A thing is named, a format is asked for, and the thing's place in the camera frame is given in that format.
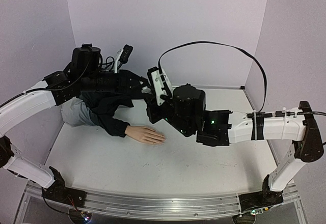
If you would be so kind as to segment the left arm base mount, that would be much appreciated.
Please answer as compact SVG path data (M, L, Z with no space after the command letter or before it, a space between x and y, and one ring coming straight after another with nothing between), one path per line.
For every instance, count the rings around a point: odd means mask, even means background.
M54 182L50 187L42 189L42 196L58 203L74 204L76 207L83 207L86 200L86 192L67 187L61 173L52 166L49 169L53 173Z

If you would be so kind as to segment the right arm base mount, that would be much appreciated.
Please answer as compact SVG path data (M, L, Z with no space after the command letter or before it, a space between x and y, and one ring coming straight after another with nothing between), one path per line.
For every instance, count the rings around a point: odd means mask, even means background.
M261 191L245 193L239 196L242 212L272 207L283 203L283 191L271 191L268 181L269 175L264 178Z

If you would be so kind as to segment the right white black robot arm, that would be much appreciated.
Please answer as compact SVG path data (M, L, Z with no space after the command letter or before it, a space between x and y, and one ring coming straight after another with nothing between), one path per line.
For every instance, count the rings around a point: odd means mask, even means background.
M146 95L147 116L153 124L165 120L183 136L196 136L196 141L209 147L263 141L291 140L292 144L277 168L263 184L265 192L281 192L307 163L324 154L320 130L307 101L297 108L275 112L239 113L231 110L206 109L203 90L186 84L171 95Z

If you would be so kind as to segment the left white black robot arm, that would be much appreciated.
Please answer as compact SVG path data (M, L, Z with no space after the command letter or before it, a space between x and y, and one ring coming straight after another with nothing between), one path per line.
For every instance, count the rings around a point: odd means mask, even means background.
M63 71L54 72L32 88L1 104L1 167L23 176L43 188L58 202L69 197L69 191L58 181L59 172L52 167L24 158L6 133L35 114L59 106L82 91L112 92L141 96L148 80L129 70L104 71L101 50L84 44L73 50L72 60Z

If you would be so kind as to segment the clear nail polish bottle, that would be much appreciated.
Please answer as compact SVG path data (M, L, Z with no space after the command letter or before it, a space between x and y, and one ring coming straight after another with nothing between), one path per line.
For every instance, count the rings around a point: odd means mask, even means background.
M149 87L142 88L142 94L149 96L152 95L152 91Z

